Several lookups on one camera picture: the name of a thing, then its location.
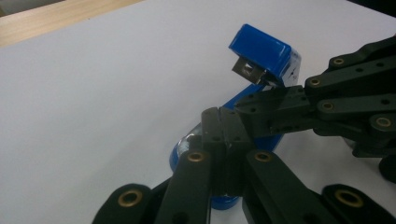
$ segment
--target screw hole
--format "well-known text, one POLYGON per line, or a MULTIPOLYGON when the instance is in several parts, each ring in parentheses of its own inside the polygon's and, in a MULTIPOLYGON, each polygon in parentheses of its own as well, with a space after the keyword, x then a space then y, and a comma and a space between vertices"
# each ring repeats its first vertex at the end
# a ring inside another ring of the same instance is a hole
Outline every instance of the screw hole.
POLYGON ((384 127, 384 128, 388 128, 390 127, 390 125, 392 125, 392 121, 390 119, 387 118, 378 118, 375 120, 375 123, 378 126, 384 127))
POLYGON ((324 103, 324 104, 322 105, 322 107, 323 107, 324 109, 327 109, 327 110, 332 110, 332 109, 334 108, 334 105, 331 104, 331 103, 324 103))
POLYGON ((309 83, 311 83, 311 85, 313 85, 313 86, 317 86, 318 84, 320 84, 320 80, 319 79, 311 79, 309 81, 309 83))
POLYGON ((201 152, 192 152, 187 158, 189 159, 189 161, 203 161, 204 154, 202 154, 201 152))
POLYGON ((143 194, 140 190, 131 189, 120 195, 118 203, 121 207, 132 207, 139 204, 142 198, 143 194))
POLYGON ((351 207, 362 207, 363 206, 363 199, 358 194, 346 190, 346 189, 339 189, 335 192, 335 198, 343 204, 346 204, 351 207))
POLYGON ((256 158, 257 161, 267 162, 272 159, 272 156, 268 152, 258 152, 254 158, 256 158))
POLYGON ((344 59, 342 59, 342 58, 337 58, 337 59, 334 59, 334 61, 333 61, 335 64, 343 64, 344 63, 344 59))

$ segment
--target wooden surface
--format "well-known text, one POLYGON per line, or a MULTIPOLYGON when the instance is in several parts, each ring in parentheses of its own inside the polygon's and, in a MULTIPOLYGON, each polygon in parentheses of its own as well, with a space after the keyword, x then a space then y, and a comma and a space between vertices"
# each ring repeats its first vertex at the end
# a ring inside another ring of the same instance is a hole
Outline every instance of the wooden surface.
POLYGON ((42 35, 142 0, 66 0, 0 18, 0 47, 42 35))

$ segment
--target white table surface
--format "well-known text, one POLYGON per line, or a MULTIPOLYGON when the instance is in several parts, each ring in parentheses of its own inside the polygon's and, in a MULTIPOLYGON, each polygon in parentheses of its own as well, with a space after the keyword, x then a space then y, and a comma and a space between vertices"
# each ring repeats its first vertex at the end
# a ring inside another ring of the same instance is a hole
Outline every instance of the white table surface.
MULTIPOLYGON (((147 0, 1 48, 0 223, 91 223, 118 187, 168 178, 201 112, 248 85, 228 49, 244 23, 298 50, 300 84, 396 33, 343 0, 147 0)), ((276 154, 310 189, 346 184, 396 216, 396 185, 342 138, 291 133, 276 154)), ((241 203, 211 223, 247 223, 241 203)))

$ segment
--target blue plastic object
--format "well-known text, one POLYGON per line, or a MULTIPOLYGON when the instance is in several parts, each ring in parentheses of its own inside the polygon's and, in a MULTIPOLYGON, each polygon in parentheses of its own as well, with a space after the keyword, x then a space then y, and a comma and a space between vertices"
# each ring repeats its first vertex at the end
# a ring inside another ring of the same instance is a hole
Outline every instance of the blue plastic object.
POLYGON ((245 24, 229 48, 250 66, 258 66, 277 79, 283 87, 297 83, 301 56, 290 45, 245 24))
MULTIPOLYGON (((277 79, 281 86, 292 86, 297 84, 301 57, 289 45, 277 40, 262 31, 245 24, 237 33, 230 49, 236 53, 243 62, 249 65, 260 67, 260 71, 268 72, 271 77, 277 79)), ((271 89, 271 86, 251 84, 235 95, 224 106, 233 109, 233 105, 242 97, 258 91, 271 89)), ((177 167, 179 156, 188 150, 188 136, 201 134, 201 125, 198 124, 179 143, 175 145, 169 158, 169 163, 173 171, 177 167)), ((261 137, 254 139, 254 144, 258 149, 273 151, 281 140, 282 135, 261 137)), ((238 197, 212 197, 212 208, 225 210, 233 207, 238 202, 238 197)))

